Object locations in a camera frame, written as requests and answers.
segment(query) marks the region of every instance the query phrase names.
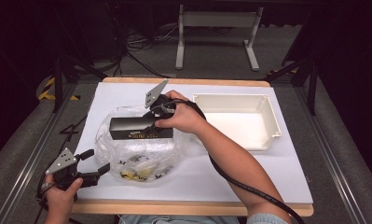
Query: metal rail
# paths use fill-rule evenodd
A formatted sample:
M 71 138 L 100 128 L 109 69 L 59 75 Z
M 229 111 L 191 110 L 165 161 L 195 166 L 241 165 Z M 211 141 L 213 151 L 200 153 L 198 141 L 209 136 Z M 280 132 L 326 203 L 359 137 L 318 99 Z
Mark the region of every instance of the metal rail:
M 43 156 L 49 138 L 51 137 L 52 130 L 55 127 L 58 119 L 61 117 L 63 109 L 66 107 L 67 102 L 69 101 L 70 97 L 72 96 L 73 92 L 76 89 L 76 84 L 70 83 L 69 86 L 66 88 L 64 93 L 64 102 L 58 108 L 56 113 L 52 113 L 46 128 L 40 135 L 39 140 L 37 141 L 36 146 L 34 147 L 31 156 L 29 157 L 28 161 L 23 166 L 20 174 L 18 175 L 17 181 L 14 184 L 11 192 L 8 194 L 5 203 L 3 204 L 2 208 L 0 209 L 0 223 L 8 223 L 18 202 L 21 199 L 23 192 L 25 191 L 26 187 L 31 180 L 32 175 L 34 174 L 34 170 L 37 167 L 37 164 L 40 162 L 41 157 Z
M 356 202 L 353 196 L 353 193 L 351 192 L 351 187 L 349 186 L 349 183 L 345 175 L 342 173 L 339 167 L 339 164 L 335 158 L 335 155 L 324 136 L 324 133 L 319 124 L 319 121 L 316 119 L 315 116 L 310 114 L 310 111 L 308 108 L 307 96 L 305 92 L 301 88 L 296 88 L 296 95 L 298 97 L 298 100 L 303 105 L 303 109 L 305 113 L 308 115 L 310 125 L 313 128 L 319 140 L 319 143 L 321 146 L 320 150 L 322 151 L 325 163 L 327 164 L 328 170 L 331 176 L 333 177 L 333 180 L 337 186 L 338 192 L 342 198 L 342 201 L 344 202 L 346 206 L 346 209 L 348 210 L 348 213 L 351 217 L 352 222 L 357 223 L 357 224 L 366 223 L 363 213 L 360 209 L 360 206 Z

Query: metal stand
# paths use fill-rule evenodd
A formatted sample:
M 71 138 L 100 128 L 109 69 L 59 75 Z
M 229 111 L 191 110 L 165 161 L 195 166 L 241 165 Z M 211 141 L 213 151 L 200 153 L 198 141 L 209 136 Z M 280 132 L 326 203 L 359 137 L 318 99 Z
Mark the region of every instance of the metal stand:
M 260 7 L 257 12 L 184 11 L 184 6 L 181 5 L 179 11 L 179 44 L 177 46 L 176 69 L 180 70 L 183 68 L 185 53 L 184 27 L 207 26 L 251 28 L 252 33 L 248 40 L 244 40 L 244 46 L 253 71 L 258 71 L 259 66 L 252 46 L 255 41 L 255 34 L 261 20 L 262 11 L 262 7 Z
M 62 75 L 64 75 L 69 83 L 77 83 L 79 76 L 74 66 L 78 65 L 89 73 L 101 78 L 102 80 L 107 77 L 101 71 L 79 61 L 77 58 L 60 54 L 55 63 L 55 106 L 52 113 L 56 113 L 63 103 L 63 88 L 62 88 Z
M 310 76 L 308 108 L 310 110 L 310 113 L 313 116 L 315 116 L 316 113 L 314 111 L 314 101 L 316 96 L 317 73 L 315 71 L 316 70 L 315 62 L 313 59 L 302 59 L 285 66 L 283 69 L 277 72 L 272 71 L 271 72 L 272 75 L 269 75 L 268 77 L 264 78 L 264 80 L 267 82 L 271 82 L 277 77 L 281 77 L 295 68 L 298 69 L 296 70 L 296 75 L 291 80 L 291 83 L 293 84 L 294 87 L 301 87 L 307 80 L 308 76 Z

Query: black box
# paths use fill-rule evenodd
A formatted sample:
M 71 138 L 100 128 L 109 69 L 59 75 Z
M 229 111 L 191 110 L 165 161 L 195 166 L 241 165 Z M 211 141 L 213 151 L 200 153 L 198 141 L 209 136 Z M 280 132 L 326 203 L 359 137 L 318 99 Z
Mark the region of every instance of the black box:
M 173 138 L 173 128 L 145 132 L 158 118 L 111 118 L 109 131 L 113 140 Z

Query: finger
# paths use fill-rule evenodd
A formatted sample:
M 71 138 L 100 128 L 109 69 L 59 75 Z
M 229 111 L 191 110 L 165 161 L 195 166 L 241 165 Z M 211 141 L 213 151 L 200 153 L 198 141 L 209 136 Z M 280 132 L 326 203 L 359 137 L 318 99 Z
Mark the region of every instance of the finger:
M 54 175 L 46 175 L 46 183 L 55 183 Z
M 72 185 L 66 190 L 66 194 L 71 194 L 72 196 L 76 194 L 76 192 L 80 189 L 81 185 L 83 184 L 82 178 L 77 178 L 73 181 Z
M 172 119 L 159 119 L 155 122 L 155 125 L 159 128 L 171 128 L 172 125 Z
M 182 95 L 180 92 L 177 92 L 177 91 L 168 91 L 165 95 L 171 99 L 182 99 L 182 100 L 189 101 L 188 98 L 186 98 L 184 95 Z

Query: wooden table edge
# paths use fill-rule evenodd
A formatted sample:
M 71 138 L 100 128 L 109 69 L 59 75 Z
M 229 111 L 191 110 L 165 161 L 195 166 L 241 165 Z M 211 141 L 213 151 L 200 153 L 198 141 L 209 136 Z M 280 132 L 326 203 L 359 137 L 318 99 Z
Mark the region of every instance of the wooden table edge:
M 311 203 L 288 203 L 301 217 L 310 217 Z M 80 214 L 129 214 L 129 215 L 178 215 L 178 216 L 236 216 L 246 217 L 242 203 L 220 202 L 169 202 L 132 200 L 78 200 L 72 213 Z
M 107 77 L 103 82 L 113 83 L 160 83 L 164 78 L 156 77 Z M 170 84 L 270 87 L 267 81 L 170 78 Z

